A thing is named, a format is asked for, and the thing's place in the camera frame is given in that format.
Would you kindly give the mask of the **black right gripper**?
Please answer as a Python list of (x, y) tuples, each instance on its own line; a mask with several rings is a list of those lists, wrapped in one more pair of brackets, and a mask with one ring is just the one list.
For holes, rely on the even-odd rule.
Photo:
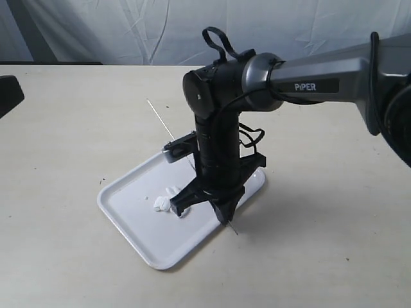
[(267, 165), (266, 156), (255, 153), (228, 158), (200, 155), (200, 169), (195, 179), (170, 199), (170, 209), (178, 217), (192, 205), (211, 197), (211, 205), (221, 224), (231, 222), (236, 207), (245, 194), (245, 182), (256, 169)]

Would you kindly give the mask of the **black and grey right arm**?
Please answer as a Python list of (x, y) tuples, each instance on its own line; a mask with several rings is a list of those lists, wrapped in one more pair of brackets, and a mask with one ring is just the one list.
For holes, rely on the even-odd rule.
[(238, 53), (212, 26), (202, 36), (219, 57), (182, 79), (195, 130), (163, 148), (170, 163), (188, 155), (195, 163), (194, 179), (171, 199), (176, 215), (208, 202), (222, 225), (232, 221), (245, 182), (267, 162), (257, 151), (241, 156), (241, 137), (251, 137), (254, 130), (239, 117), (272, 112), (283, 103), (354, 103), (369, 133), (381, 135), (410, 163), (409, 34), (381, 38), (372, 32), (367, 43), (294, 60), (253, 49)]

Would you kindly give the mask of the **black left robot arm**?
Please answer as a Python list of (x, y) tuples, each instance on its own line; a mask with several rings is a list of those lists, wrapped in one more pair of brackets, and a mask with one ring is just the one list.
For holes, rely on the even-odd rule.
[(1, 75), (0, 86), (1, 117), (4, 117), (25, 99), (25, 95), (14, 75)]

